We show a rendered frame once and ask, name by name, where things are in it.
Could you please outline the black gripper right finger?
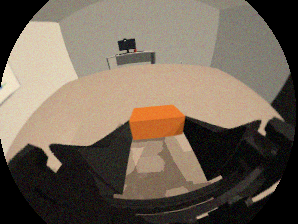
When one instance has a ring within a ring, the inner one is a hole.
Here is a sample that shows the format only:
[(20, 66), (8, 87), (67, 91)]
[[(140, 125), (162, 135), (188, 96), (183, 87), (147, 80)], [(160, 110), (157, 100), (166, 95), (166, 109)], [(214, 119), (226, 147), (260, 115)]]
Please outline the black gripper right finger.
[(209, 181), (221, 176), (218, 172), (237, 151), (242, 139), (253, 135), (254, 131), (258, 132), (261, 124), (261, 120), (254, 120), (231, 129), (185, 116), (182, 132), (201, 165), (206, 181)]

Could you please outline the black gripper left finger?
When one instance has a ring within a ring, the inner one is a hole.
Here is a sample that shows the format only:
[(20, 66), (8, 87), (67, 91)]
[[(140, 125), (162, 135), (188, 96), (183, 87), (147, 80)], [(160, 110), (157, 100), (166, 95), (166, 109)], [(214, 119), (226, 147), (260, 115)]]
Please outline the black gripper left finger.
[(132, 149), (132, 131), (129, 121), (122, 123), (120, 127), (110, 132), (108, 136), (102, 137), (92, 145), (64, 145), (49, 144), (49, 151), (61, 164), (71, 167), (84, 168), (93, 172), (114, 190), (113, 193), (124, 192), (126, 167), (129, 163), (129, 153)]

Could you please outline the orange block with dark square face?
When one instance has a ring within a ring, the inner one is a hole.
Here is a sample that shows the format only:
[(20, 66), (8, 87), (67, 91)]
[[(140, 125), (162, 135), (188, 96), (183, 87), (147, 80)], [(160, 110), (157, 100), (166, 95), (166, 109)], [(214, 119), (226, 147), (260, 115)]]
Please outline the orange block with dark square face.
[(133, 140), (182, 135), (185, 116), (174, 105), (134, 108), (129, 120)]

